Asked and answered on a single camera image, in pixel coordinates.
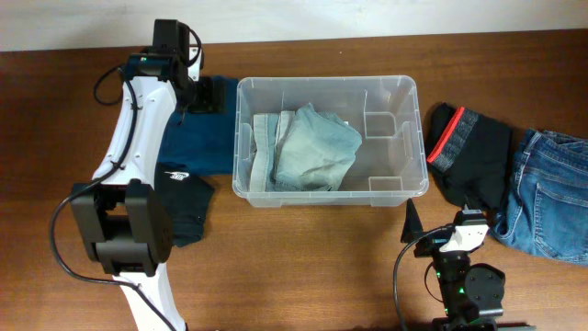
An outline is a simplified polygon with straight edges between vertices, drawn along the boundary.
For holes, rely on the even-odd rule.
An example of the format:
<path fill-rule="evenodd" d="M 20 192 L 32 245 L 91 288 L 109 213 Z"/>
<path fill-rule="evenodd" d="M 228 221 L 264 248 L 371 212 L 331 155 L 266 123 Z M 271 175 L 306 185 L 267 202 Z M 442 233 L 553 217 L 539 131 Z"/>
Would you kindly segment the light grey-blue jeans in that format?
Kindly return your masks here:
<path fill-rule="evenodd" d="M 361 134 L 311 103 L 254 115 L 252 192 L 337 191 L 356 161 Z"/>

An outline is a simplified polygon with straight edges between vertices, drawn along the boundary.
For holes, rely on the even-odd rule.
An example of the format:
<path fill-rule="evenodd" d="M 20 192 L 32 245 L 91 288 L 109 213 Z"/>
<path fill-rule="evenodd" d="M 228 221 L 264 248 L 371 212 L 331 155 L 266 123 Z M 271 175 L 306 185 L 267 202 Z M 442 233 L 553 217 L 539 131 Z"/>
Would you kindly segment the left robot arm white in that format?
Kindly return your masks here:
<path fill-rule="evenodd" d="M 185 330 L 166 262 L 173 223 L 154 190 L 165 127 L 177 112 L 226 112 L 226 85 L 201 77 L 202 45 L 188 25 L 157 19 L 153 43 L 115 67 L 121 110 L 107 153 L 87 184 L 76 184 L 72 207 L 85 252 L 99 263 L 105 285 L 120 287 L 140 330 Z"/>

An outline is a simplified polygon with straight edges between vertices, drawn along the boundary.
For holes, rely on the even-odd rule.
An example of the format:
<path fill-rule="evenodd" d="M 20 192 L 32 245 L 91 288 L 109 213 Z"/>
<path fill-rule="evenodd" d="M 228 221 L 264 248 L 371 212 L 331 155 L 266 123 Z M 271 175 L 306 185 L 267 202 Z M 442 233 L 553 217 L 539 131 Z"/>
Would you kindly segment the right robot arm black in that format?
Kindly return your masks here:
<path fill-rule="evenodd" d="M 396 258 L 393 270 L 393 300 L 400 328 L 408 325 L 401 312 L 398 273 L 401 260 L 410 250 L 415 257 L 430 257 L 429 268 L 435 270 L 445 316 L 431 322 L 440 331 L 515 331 L 535 330 L 534 325 L 499 324 L 503 315 L 505 274 L 491 265 L 472 264 L 469 255 L 483 246 L 489 231 L 483 211 L 468 207 L 458 211 L 452 223 L 430 231 L 423 228 L 412 200 L 407 200 L 401 242 L 405 244 Z"/>

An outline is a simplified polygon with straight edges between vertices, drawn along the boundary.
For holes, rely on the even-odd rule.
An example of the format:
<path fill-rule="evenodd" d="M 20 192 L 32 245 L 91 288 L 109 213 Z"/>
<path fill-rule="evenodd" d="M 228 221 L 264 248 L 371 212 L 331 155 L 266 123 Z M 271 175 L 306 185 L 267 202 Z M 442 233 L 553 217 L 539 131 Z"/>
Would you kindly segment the dark blue garment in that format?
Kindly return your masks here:
<path fill-rule="evenodd" d="M 175 111 L 164 131 L 158 161 L 197 176 L 227 175 L 233 169 L 238 80 L 206 77 L 211 83 L 204 111 Z"/>

